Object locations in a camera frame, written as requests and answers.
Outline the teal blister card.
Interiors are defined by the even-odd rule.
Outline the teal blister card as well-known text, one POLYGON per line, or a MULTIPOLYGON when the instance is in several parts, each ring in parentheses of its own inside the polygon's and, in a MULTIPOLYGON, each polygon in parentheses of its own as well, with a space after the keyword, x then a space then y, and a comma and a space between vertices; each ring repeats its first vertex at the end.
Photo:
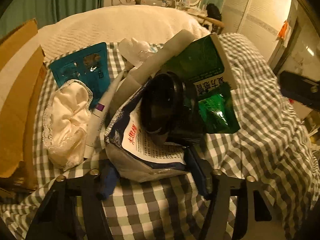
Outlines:
POLYGON ((83 82, 92 92, 94 108, 111 84, 107 66, 107 45, 101 42, 69 53, 49 64, 59 87, 68 80, 83 82))

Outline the white cylindrical bottle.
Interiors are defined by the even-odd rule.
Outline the white cylindrical bottle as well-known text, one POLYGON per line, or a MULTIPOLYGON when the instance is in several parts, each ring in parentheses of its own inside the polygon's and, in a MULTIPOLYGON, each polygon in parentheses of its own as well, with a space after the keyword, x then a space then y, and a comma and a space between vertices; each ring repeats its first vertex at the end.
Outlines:
POLYGON ((185 29, 181 30, 168 40, 157 53, 148 57, 138 69, 129 71, 124 81, 128 81, 129 86, 142 86, 150 75, 159 71, 169 59, 179 55, 194 39, 191 32, 185 29))

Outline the green medicine box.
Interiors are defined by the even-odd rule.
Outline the green medicine box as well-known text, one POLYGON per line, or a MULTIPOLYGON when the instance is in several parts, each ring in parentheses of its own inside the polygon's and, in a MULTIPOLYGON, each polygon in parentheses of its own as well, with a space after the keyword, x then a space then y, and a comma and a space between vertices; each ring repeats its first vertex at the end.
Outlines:
POLYGON ((237 89, 231 65, 216 33, 200 38, 172 57, 162 67, 162 72, 173 72, 192 83, 198 96, 207 94, 223 83, 231 90, 237 89))

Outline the white louvered wardrobe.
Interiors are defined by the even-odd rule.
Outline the white louvered wardrobe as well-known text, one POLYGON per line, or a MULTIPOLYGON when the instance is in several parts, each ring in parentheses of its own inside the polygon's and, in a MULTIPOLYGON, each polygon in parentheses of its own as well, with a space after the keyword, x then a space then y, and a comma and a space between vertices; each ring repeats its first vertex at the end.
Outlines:
POLYGON ((223 33, 247 37, 268 61, 278 43, 278 33, 290 12, 292 0, 224 0, 223 33))

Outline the white cream tube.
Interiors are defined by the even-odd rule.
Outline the white cream tube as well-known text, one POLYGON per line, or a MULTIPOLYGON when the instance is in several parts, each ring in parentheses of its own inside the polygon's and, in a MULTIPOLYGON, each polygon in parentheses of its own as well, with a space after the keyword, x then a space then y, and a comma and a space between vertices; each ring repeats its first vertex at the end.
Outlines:
POLYGON ((100 140, 100 131, 104 124, 106 114, 109 110, 112 98, 117 91, 118 85, 120 84, 124 70, 118 74, 118 76, 109 85, 107 91, 103 94, 95 108, 93 109, 91 119, 87 126, 87 138, 85 143, 84 158, 89 159, 94 153, 96 148, 96 141, 100 140))

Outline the blue white medicine pouch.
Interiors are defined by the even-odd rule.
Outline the blue white medicine pouch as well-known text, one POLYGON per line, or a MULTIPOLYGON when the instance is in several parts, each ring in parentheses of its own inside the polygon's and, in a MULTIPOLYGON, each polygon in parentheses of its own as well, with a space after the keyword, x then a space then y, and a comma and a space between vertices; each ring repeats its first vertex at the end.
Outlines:
POLYGON ((188 173, 181 146, 157 146, 142 126, 138 89, 116 111, 104 132, 106 155, 121 177, 139 183, 188 173))

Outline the checkered gingham cloth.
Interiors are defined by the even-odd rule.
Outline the checkered gingham cloth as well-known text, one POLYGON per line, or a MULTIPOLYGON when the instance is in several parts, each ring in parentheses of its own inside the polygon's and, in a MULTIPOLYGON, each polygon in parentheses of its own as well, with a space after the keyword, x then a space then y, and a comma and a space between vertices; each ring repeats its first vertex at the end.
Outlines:
MULTIPOLYGON (((240 34, 219 40, 237 84, 232 98, 240 130, 208 135, 199 152, 228 176, 261 181, 285 237, 294 239, 319 198, 318 160, 259 50, 240 34)), ((120 179, 104 210, 115 239, 196 239, 208 202, 185 174, 141 184, 120 179)))

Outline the dark plastic jar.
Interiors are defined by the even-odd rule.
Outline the dark plastic jar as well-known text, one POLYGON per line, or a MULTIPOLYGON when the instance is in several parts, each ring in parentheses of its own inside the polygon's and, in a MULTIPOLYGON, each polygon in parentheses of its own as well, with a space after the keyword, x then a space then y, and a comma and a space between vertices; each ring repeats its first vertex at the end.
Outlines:
POLYGON ((140 118, 151 134, 201 132, 195 86, 173 72, 158 73, 143 90, 140 118))

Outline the white lace scrunchie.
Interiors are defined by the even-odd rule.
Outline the white lace scrunchie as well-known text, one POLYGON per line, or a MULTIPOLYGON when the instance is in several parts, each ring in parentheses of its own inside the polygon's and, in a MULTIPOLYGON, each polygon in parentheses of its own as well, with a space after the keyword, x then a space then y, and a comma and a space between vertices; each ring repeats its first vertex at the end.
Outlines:
POLYGON ((50 161, 63 171, 84 161, 92 99, 91 90, 79 80, 67 81, 50 96, 43 114, 42 140, 50 161))

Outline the cardboard box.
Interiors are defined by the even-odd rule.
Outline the cardboard box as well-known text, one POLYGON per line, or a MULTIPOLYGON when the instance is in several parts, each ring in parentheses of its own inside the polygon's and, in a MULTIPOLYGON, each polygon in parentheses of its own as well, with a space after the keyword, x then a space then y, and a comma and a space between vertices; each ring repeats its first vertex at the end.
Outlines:
POLYGON ((28 20, 1 39, 1 195, 31 192, 36 108, 47 74, 37 22, 28 20))

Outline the green foil sachet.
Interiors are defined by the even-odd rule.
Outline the green foil sachet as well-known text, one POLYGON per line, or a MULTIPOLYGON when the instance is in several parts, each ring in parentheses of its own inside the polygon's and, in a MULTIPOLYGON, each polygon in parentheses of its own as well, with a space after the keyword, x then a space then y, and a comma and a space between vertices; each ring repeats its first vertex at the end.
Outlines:
POLYGON ((208 134, 233 134, 240 129, 228 83, 198 97, 199 114, 208 134))

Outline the vanity desk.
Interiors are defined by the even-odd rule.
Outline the vanity desk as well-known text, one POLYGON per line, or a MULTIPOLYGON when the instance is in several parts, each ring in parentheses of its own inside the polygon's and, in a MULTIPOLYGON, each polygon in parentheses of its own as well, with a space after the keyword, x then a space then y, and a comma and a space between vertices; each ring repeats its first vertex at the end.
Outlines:
POLYGON ((220 35, 225 28, 225 24, 217 19, 208 17, 204 12, 200 12, 194 9, 187 9, 186 12, 193 16, 201 26, 209 25, 209 31, 220 35))

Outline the cream bed blanket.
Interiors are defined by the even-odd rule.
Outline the cream bed blanket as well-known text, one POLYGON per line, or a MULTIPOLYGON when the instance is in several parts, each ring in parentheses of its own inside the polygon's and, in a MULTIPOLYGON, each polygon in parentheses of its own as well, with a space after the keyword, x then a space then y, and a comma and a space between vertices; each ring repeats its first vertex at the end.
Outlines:
POLYGON ((44 61, 49 62, 100 42, 117 43, 135 38, 148 43, 165 43, 182 29, 196 39, 209 31, 186 12, 149 5, 119 5, 75 14, 39 29, 44 61))

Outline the white bunny figurine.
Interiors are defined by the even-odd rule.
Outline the white bunny figurine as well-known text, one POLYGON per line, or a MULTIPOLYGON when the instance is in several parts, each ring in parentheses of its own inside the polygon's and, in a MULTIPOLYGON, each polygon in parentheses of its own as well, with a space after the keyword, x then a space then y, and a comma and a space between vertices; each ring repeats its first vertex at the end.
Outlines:
POLYGON ((118 49, 120 54, 134 67, 139 67, 156 52, 148 42, 138 41, 135 38, 123 39, 119 43, 118 49))

